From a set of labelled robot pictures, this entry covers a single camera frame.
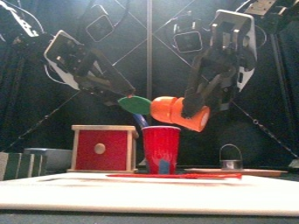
orange cup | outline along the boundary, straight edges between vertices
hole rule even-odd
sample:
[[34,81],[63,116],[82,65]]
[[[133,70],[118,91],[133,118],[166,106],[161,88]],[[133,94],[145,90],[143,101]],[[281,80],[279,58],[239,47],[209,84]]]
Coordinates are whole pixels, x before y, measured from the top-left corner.
[[163,123],[177,123],[190,130],[202,132],[210,119],[211,109],[205,106],[191,118],[182,117],[183,97],[163,96],[154,99],[151,104],[151,115]]

wooden box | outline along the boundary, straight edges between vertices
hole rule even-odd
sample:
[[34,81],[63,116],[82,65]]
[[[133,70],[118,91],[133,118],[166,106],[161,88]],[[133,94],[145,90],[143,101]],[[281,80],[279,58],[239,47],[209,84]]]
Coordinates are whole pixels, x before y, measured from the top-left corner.
[[134,126],[73,125],[75,130],[70,172],[134,172],[137,139]]

red marker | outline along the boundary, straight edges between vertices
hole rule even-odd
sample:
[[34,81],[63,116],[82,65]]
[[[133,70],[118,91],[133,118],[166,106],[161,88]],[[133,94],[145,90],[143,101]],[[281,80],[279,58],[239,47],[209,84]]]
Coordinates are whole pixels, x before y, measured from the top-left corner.
[[241,173],[230,174],[109,174],[111,178],[149,178],[149,179],[242,179]]

red plastic cup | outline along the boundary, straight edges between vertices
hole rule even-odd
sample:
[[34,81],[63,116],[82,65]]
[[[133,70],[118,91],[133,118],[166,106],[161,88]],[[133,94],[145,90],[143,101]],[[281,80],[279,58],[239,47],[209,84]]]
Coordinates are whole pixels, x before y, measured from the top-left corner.
[[174,126],[143,128],[145,158],[151,174],[175,174],[181,129]]

wooden board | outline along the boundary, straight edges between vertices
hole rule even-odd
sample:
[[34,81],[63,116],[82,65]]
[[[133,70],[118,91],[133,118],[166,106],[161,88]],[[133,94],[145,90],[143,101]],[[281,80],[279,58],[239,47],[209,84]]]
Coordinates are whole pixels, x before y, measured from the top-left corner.
[[222,169],[185,169],[189,173],[242,173],[243,175],[258,176],[258,177],[279,177],[283,172],[287,171],[274,171],[274,170],[255,170],[255,169],[243,169],[243,170],[222,170]]
[[299,182],[110,178],[65,173],[0,182],[0,209],[143,214],[299,216]]

